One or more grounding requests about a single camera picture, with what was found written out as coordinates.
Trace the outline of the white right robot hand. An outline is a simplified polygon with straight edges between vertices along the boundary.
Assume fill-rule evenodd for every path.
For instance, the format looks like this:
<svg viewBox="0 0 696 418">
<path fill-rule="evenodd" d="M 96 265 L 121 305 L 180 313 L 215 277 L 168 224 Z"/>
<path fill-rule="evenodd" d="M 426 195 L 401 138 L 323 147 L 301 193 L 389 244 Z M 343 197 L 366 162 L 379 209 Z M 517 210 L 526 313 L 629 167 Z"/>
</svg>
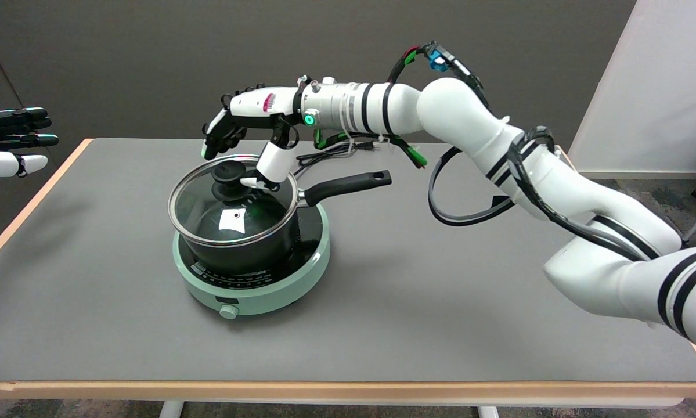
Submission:
<svg viewBox="0 0 696 418">
<path fill-rule="evenodd" d="M 292 139 L 290 132 L 299 124 L 301 92 L 297 87 L 257 85 L 233 96 L 223 95 L 222 109 L 203 127 L 202 158 L 212 160 L 238 146 L 248 129 L 269 129 L 271 137 L 258 156 L 254 174 L 241 182 L 248 188 L 279 190 L 295 162 L 299 138 Z"/>
</svg>

